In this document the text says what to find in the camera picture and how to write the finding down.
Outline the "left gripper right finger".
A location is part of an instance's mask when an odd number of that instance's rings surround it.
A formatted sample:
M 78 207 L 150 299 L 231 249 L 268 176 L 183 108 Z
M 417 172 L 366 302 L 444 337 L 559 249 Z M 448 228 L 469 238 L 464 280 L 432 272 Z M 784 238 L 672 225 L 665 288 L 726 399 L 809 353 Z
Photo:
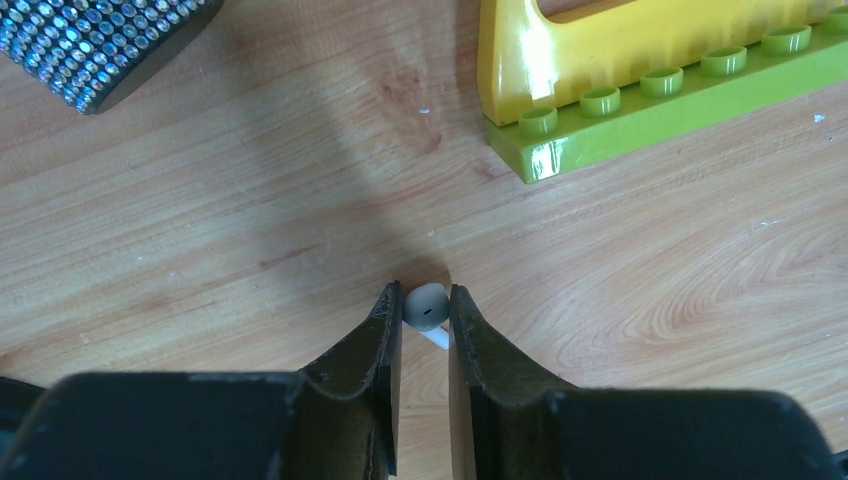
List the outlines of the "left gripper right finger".
M 457 479 L 843 479 L 816 422 L 761 390 L 574 385 L 449 302 L 449 410 Z

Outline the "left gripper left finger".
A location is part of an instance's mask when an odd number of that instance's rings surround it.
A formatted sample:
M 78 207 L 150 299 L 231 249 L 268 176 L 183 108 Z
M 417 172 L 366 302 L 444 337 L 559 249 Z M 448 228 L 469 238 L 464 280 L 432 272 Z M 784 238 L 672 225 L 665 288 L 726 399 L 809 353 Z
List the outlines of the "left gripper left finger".
M 401 287 L 295 371 L 87 372 L 2 389 L 5 479 L 386 479 Z M 25 403 L 18 393 L 26 392 Z

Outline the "white earbud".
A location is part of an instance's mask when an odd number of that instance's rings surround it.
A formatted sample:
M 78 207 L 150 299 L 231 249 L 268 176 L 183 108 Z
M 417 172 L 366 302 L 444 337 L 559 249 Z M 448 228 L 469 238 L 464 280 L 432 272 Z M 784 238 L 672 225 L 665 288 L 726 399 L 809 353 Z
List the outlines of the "white earbud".
M 443 328 L 449 318 L 449 297 L 445 287 L 429 283 L 413 289 L 403 301 L 403 321 L 443 350 L 450 347 L 450 335 Z

